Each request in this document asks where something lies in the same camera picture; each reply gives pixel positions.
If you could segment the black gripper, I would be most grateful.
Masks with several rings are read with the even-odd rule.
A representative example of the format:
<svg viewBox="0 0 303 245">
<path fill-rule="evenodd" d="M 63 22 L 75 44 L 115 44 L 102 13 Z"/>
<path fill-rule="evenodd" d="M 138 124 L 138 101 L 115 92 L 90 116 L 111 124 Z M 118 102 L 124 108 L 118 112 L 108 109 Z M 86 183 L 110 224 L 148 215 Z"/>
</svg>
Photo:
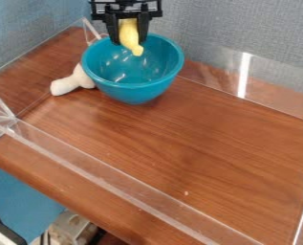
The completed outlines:
<svg viewBox="0 0 303 245">
<path fill-rule="evenodd" d="M 91 18 L 104 20 L 111 42 L 119 45 L 118 19 L 136 18 L 138 42 L 146 41 L 150 18 L 163 16 L 162 0 L 88 0 Z"/>
</svg>

